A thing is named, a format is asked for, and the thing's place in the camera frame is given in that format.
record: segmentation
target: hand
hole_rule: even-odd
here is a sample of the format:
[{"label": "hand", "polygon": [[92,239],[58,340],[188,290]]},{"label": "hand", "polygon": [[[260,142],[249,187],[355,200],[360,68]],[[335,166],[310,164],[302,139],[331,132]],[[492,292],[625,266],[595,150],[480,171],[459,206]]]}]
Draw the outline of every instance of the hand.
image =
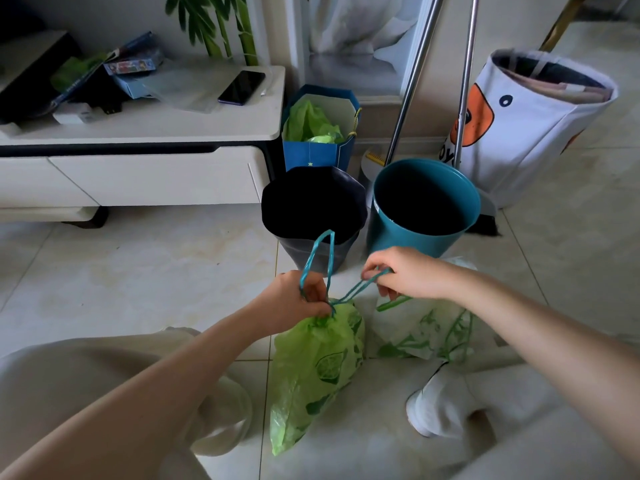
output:
[{"label": "hand", "polygon": [[300,294],[302,271],[289,271],[275,277],[267,288],[247,307],[258,317],[263,336],[287,331],[307,317],[331,314],[326,302],[326,285],[322,274],[310,271],[305,281],[307,299]]},{"label": "hand", "polygon": [[413,248],[393,247],[369,256],[362,269],[362,279],[368,280],[388,267],[393,273],[380,276],[376,284],[380,296],[391,300],[399,294],[413,298],[450,298],[458,274],[464,270]]}]

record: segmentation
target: black trash can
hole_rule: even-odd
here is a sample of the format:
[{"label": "black trash can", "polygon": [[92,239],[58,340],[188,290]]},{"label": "black trash can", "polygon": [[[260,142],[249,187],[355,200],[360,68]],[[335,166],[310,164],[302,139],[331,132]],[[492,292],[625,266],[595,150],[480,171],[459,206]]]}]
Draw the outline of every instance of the black trash can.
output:
[{"label": "black trash can", "polygon": [[[277,177],[262,192],[262,223],[274,234],[299,269],[315,240],[335,232],[333,273],[367,221],[366,192],[354,177],[332,167],[300,166]],[[316,251],[312,271],[327,274],[329,237]]]}]

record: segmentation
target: teal trash can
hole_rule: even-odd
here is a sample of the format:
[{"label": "teal trash can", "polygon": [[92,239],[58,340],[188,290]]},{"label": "teal trash can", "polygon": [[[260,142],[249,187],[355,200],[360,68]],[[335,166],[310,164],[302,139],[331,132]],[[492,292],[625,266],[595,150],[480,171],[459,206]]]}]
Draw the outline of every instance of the teal trash can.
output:
[{"label": "teal trash can", "polygon": [[382,169],[373,184],[369,252],[409,246],[439,258],[480,215],[467,177],[436,160],[407,159]]}]

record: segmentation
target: cartoon eye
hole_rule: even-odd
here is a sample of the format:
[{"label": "cartoon eye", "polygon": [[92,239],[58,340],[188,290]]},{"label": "cartoon eye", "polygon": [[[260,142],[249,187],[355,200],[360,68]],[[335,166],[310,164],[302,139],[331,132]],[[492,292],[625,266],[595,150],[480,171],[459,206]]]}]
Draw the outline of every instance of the cartoon eye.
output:
[{"label": "cartoon eye", "polygon": [[513,96],[511,96],[510,94],[505,94],[500,98],[500,105],[502,107],[507,107],[511,105],[512,102],[513,102]]}]

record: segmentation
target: smartphone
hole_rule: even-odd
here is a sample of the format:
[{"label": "smartphone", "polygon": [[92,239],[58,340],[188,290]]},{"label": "smartphone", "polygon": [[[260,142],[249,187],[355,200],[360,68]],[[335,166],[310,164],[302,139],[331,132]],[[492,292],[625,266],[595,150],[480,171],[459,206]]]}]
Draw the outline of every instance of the smartphone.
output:
[{"label": "smartphone", "polygon": [[242,70],[229,87],[220,94],[218,102],[242,106],[264,80],[264,72]]}]

